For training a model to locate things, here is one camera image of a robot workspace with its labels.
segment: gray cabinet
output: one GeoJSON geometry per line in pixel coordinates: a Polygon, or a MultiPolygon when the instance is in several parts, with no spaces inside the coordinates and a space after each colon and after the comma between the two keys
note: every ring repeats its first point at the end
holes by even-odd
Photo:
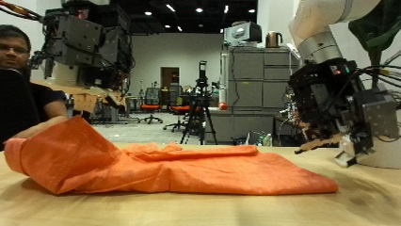
{"type": "MultiPolygon", "coordinates": [[[[286,48],[236,47],[228,49],[224,65],[228,110],[211,110],[219,143],[250,131],[272,133],[272,117],[286,109],[287,81],[299,61],[286,48]]],[[[212,134],[206,141],[214,142],[212,134]]]]}

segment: ceiling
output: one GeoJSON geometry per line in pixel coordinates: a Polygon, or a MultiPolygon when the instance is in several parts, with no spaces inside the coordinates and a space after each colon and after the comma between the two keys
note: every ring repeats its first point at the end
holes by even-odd
{"type": "Polygon", "coordinates": [[[238,21],[258,22],[259,0],[113,0],[131,17],[131,33],[220,34],[238,21]]]}

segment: green plant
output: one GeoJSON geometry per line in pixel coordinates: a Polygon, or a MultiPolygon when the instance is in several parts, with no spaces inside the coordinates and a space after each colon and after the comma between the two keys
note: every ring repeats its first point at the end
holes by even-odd
{"type": "MultiPolygon", "coordinates": [[[[380,65],[383,51],[391,47],[401,29],[400,0],[383,0],[366,17],[350,22],[348,29],[370,53],[371,65],[380,65]]],[[[378,81],[374,77],[374,87],[378,87],[378,81]]]]}

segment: computer monitor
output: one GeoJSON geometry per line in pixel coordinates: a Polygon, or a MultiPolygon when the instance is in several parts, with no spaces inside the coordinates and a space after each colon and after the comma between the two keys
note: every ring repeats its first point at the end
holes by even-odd
{"type": "Polygon", "coordinates": [[[247,22],[224,29],[226,45],[242,46],[250,42],[263,42],[263,29],[258,24],[247,22]]]}

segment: wooden table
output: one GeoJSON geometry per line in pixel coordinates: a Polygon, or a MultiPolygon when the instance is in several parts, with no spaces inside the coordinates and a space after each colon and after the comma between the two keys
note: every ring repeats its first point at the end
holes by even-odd
{"type": "Polygon", "coordinates": [[[334,161],[338,149],[299,155],[295,148],[262,147],[260,151],[280,153],[332,178],[340,191],[294,196],[136,192],[58,196],[10,170],[0,153],[0,225],[401,225],[400,169],[362,165],[343,169],[334,161]]]}

